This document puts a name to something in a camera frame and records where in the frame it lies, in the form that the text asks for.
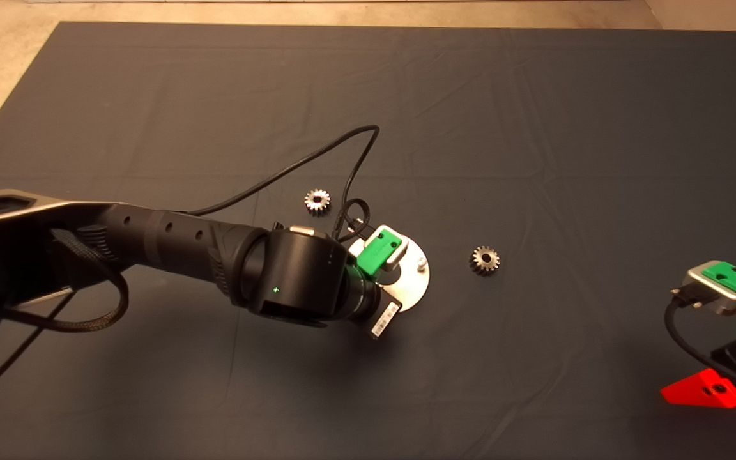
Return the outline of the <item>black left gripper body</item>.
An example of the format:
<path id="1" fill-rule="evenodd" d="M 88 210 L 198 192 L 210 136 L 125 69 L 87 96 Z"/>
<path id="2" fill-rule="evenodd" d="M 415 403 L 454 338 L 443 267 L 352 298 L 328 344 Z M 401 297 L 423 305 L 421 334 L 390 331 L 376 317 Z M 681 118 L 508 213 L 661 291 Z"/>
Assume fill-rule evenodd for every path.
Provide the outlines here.
<path id="1" fill-rule="evenodd" d="M 368 308 L 369 337 L 379 339 L 400 311 L 401 301 L 377 284 Z"/>

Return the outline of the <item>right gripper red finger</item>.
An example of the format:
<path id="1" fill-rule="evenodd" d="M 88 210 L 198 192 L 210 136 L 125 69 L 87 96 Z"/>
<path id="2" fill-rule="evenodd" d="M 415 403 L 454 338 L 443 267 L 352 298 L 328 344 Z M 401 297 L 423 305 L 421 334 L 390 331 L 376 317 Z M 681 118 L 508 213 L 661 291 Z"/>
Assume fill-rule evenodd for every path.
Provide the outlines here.
<path id="1" fill-rule="evenodd" d="M 660 389 L 663 399 L 672 405 L 705 408 L 736 408 L 736 386 L 713 369 L 704 369 Z"/>

